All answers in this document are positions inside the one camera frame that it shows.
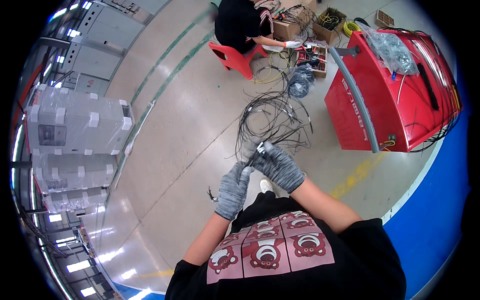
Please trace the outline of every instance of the plastic wrap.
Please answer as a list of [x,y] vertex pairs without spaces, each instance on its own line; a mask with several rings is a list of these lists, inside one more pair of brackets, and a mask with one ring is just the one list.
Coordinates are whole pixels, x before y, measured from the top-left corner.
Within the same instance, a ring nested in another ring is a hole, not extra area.
[[358,21],[355,21],[355,24],[360,27],[370,50],[375,53],[381,67],[388,68],[391,73],[396,72],[403,75],[419,73],[410,50],[395,34],[378,32]]
[[42,193],[107,187],[117,171],[108,154],[43,154],[32,156],[32,169]]
[[288,93],[296,98],[303,98],[315,82],[312,67],[309,64],[304,64],[292,70],[293,75],[288,81]]
[[25,107],[33,155],[110,154],[123,150],[135,120],[124,100],[41,84]]
[[102,204],[109,194],[108,188],[93,188],[88,190],[58,192],[46,195],[42,201],[49,213],[82,209]]

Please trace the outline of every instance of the plastic-wrapped cabinet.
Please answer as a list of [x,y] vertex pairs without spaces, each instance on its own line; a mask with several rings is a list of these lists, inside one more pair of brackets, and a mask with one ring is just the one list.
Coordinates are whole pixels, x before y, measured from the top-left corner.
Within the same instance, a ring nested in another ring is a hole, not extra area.
[[107,187],[117,171],[108,154],[43,154],[32,156],[33,175],[43,194]]
[[41,84],[30,94],[27,137],[34,156],[110,154],[122,151],[135,125],[124,100]]
[[55,192],[42,199],[49,213],[82,209],[105,202],[109,194],[108,188],[92,188],[88,190]]

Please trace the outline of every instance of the white glove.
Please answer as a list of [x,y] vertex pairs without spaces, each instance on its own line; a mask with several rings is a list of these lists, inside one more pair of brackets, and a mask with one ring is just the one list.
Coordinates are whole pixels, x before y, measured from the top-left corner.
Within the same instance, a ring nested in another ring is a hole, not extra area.
[[302,45],[302,41],[286,41],[285,48],[298,48]]

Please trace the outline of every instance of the white wire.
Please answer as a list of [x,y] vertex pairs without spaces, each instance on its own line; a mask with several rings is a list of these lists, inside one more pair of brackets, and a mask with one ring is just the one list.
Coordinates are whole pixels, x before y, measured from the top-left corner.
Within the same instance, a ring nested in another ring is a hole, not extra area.
[[402,82],[400,83],[400,88],[398,90],[398,97],[396,98],[396,104],[398,105],[398,102],[400,101],[400,92],[402,91],[402,86],[403,86],[403,80],[405,79],[406,75],[403,75],[402,77]]

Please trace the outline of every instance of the red plastic chair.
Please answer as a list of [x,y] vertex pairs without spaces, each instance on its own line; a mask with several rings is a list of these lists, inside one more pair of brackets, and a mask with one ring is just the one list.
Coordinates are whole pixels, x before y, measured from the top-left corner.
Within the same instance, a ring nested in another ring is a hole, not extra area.
[[248,80],[253,78],[252,70],[250,69],[250,61],[256,53],[260,53],[263,57],[268,54],[261,45],[256,45],[246,56],[229,46],[216,45],[212,42],[208,43],[210,49],[218,56],[218,59],[223,63],[225,70],[230,71],[230,68],[239,71]]

